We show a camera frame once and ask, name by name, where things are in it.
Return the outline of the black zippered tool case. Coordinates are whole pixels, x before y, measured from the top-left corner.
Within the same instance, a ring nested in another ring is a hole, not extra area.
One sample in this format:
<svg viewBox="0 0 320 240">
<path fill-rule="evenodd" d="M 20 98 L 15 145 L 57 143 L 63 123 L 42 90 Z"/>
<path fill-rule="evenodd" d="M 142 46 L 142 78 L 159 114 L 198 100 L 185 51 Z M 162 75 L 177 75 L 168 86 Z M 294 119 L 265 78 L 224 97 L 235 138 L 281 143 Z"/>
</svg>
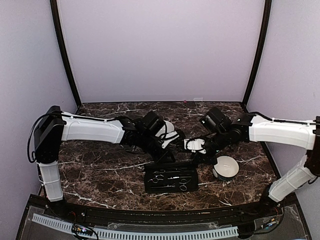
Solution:
<svg viewBox="0 0 320 240">
<path fill-rule="evenodd" d="M 180 177 L 179 179 L 164 180 L 158 183 L 148 182 L 149 179 L 155 177 L 154 171 L 159 171 L 160 169 L 179 169 L 181 172 L 178 173 L 167 173 L 161 174 L 165 178 L 169 177 Z M 187 186 L 187 191 L 180 191 L 178 189 L 179 183 L 185 183 Z M 175 188 L 162 188 L 155 189 L 152 187 L 166 186 L 175 184 Z M 197 165 L 193 165 L 190 162 L 174 162 L 174 163 L 164 163 L 164 164 L 145 164 L 144 165 L 144 189 L 146 193 L 149 194 L 161 194 L 161 193 L 186 193 L 195 192 L 199 189 L 199 180 Z"/>
</svg>

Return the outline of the silver hair cutting scissors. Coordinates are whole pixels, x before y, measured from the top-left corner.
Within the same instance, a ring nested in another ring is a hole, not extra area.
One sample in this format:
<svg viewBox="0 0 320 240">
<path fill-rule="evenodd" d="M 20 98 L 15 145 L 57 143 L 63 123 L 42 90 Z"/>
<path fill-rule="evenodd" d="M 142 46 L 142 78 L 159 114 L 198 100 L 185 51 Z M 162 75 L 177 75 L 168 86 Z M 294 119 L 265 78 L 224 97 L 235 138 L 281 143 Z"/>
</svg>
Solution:
<svg viewBox="0 0 320 240">
<path fill-rule="evenodd" d="M 156 175 L 156 176 L 150 178 L 148 180 L 148 182 L 151 182 L 153 184 L 157 184 L 160 181 L 177 180 L 177 179 L 180 179 L 180 178 L 181 178 L 180 176 L 165 177 L 164 175 L 160 174 L 160 175 Z"/>
</svg>

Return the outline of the silver thinning scissors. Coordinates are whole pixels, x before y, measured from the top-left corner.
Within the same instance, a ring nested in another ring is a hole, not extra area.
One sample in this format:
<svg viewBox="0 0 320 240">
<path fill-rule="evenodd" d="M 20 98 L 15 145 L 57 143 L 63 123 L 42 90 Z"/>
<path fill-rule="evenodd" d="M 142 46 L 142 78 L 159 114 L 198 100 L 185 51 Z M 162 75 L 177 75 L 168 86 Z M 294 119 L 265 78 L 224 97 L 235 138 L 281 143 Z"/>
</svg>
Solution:
<svg viewBox="0 0 320 240">
<path fill-rule="evenodd" d="M 175 188 L 176 185 L 175 184 L 171 184 L 171 185 L 164 185 L 164 186 L 154 186 L 154 187 L 151 187 L 152 189 L 165 189 L 165 188 Z M 184 182 L 180 182 L 179 183 L 179 186 L 178 186 L 178 189 L 182 192 L 185 192 L 187 191 L 187 186 Z"/>
</svg>

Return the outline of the black hair clip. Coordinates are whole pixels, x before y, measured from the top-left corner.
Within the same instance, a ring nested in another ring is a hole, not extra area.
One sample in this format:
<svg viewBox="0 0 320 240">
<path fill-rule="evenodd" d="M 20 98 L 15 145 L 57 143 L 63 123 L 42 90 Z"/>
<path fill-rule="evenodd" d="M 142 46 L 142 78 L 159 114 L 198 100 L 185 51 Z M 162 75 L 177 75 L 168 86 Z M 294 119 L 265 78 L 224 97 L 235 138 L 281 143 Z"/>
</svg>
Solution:
<svg viewBox="0 0 320 240">
<path fill-rule="evenodd" d="M 159 175 L 161 175 L 161 174 L 170 174 L 170 173 L 180 173 L 181 172 L 181 170 L 180 169 L 160 169 L 160 170 L 156 170 L 156 171 L 154 171 L 153 173 L 154 174 L 159 174 Z"/>
</svg>

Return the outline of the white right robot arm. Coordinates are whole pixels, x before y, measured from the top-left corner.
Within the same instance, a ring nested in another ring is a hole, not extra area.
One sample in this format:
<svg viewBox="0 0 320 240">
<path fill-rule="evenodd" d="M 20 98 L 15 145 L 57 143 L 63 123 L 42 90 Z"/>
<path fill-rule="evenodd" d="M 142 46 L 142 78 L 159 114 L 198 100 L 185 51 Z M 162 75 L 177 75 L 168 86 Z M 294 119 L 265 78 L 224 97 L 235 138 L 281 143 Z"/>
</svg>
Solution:
<svg viewBox="0 0 320 240">
<path fill-rule="evenodd" d="M 200 120 L 208 136 L 182 140 L 182 149 L 200 161 L 210 161 L 217 153 L 239 142 L 265 143 L 292 150 L 298 157 L 291 169 L 266 187 L 255 213 L 266 217 L 287 195 L 320 176 L 320 118 L 289 120 L 269 118 L 259 112 L 249 112 L 230 120 L 222 113 L 207 113 Z"/>
</svg>

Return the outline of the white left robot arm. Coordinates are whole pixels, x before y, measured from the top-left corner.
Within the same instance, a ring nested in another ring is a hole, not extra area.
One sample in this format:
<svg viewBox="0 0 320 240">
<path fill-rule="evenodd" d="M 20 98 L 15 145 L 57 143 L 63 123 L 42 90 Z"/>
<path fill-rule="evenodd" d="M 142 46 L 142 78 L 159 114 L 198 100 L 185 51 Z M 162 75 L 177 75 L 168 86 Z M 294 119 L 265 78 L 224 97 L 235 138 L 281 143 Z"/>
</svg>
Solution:
<svg viewBox="0 0 320 240">
<path fill-rule="evenodd" d="M 168 146 L 181 136 L 171 122 L 154 111 L 136 119 L 127 116 L 98 118 L 71 114 L 53 105 L 32 125 L 26 154 L 30 163 L 37 164 L 51 210 L 58 217 L 67 218 L 71 208 L 63 201 L 58 167 L 63 142 L 92 141 L 138 147 L 149 154 L 154 163 L 161 164 L 175 162 Z"/>
</svg>

